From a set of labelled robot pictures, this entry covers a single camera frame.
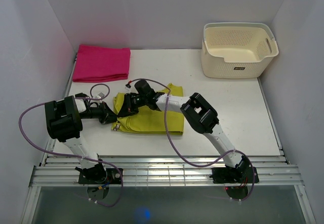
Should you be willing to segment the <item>yellow-green trousers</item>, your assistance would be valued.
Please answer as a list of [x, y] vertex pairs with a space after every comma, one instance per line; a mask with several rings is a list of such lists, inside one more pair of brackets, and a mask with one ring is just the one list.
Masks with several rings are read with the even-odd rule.
[[[156, 93], [154, 89], [145, 80], [139, 80], [135, 83], [136, 93], [152, 98]], [[183, 87], [176, 86], [172, 83], [168, 84], [168, 87], [162, 91], [159, 91], [162, 95], [166, 95], [168, 92], [172, 96], [183, 96]], [[113, 98], [113, 111], [118, 114], [124, 101], [124, 93], [118, 93]], [[166, 132], [164, 123], [164, 112], [155, 111], [149, 109], [147, 106], [139, 108], [139, 113], [133, 116], [127, 116], [118, 118], [115, 123], [112, 124], [112, 130], [138, 133], [138, 134], [164, 134]]]

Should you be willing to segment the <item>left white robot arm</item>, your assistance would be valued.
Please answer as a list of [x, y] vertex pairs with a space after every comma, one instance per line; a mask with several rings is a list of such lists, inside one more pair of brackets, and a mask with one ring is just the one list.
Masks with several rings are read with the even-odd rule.
[[91, 98], [79, 93], [68, 96], [60, 101], [45, 103], [46, 125], [49, 136], [67, 146], [74, 155], [81, 156], [80, 172], [86, 180], [103, 183], [107, 180], [107, 170], [98, 154], [92, 152], [85, 139], [81, 136], [83, 119], [98, 119], [101, 124], [117, 121], [117, 115], [102, 101], [104, 94], [100, 93], [92, 102]]

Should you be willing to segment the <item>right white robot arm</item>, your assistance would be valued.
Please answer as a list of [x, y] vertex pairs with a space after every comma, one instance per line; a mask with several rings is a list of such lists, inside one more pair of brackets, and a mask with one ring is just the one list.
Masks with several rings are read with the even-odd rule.
[[136, 93], [127, 93], [118, 117], [132, 116], [147, 106], [150, 110], [182, 113], [192, 129], [205, 136], [220, 153], [224, 167], [212, 168], [214, 183], [253, 183], [256, 171], [249, 158], [238, 151], [220, 125], [217, 111], [199, 93], [189, 97], [173, 96], [170, 92], [155, 92], [145, 79], [135, 83]]

